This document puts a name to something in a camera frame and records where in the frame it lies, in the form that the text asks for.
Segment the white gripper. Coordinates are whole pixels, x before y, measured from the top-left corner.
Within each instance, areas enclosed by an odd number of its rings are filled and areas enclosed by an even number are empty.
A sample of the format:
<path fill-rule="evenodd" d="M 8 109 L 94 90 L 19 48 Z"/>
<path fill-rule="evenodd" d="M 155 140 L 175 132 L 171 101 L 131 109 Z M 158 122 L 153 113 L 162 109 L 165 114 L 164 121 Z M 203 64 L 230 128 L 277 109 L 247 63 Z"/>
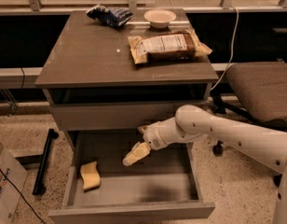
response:
<path fill-rule="evenodd" d="M 143 133 L 144 142 L 137 142 L 126 155 L 122 161 L 125 166 L 131 166 L 136 161 L 149 155 L 151 148 L 153 150 L 160 150 L 167 146 L 160 135 L 160 122 L 139 126 L 137 130 L 139 133 Z"/>

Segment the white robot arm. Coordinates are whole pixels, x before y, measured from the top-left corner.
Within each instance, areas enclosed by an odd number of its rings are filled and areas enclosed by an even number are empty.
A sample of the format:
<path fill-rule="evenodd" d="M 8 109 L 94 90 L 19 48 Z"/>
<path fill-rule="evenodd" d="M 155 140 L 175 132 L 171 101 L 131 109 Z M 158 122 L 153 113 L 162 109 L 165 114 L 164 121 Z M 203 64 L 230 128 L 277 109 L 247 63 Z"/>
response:
<path fill-rule="evenodd" d="M 175 115 L 140 129 L 143 141 L 126 155 L 123 164 L 133 165 L 152 150 L 172 143 L 192 143 L 212 135 L 239 152 L 282 174 L 272 224 L 287 224 L 287 133 L 216 117 L 195 105 L 179 107 Z"/>

